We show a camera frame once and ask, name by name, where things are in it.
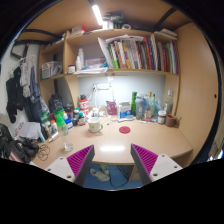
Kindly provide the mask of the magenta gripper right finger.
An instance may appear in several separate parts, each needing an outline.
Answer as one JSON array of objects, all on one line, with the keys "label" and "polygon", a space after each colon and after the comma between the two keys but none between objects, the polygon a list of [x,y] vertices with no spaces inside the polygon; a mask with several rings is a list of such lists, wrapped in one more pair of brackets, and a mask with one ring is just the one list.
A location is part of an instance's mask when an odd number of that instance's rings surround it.
[{"label": "magenta gripper right finger", "polygon": [[159,180],[182,169],[166,154],[155,154],[136,144],[131,145],[131,155],[143,185]]}]

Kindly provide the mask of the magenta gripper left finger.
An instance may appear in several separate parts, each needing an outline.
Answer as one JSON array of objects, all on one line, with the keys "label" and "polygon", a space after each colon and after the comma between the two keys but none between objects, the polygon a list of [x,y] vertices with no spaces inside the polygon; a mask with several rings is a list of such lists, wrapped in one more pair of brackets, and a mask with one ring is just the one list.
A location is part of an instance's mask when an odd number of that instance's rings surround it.
[{"label": "magenta gripper left finger", "polygon": [[46,168],[46,171],[82,186],[94,155],[94,146],[90,145],[67,158],[59,157]]}]

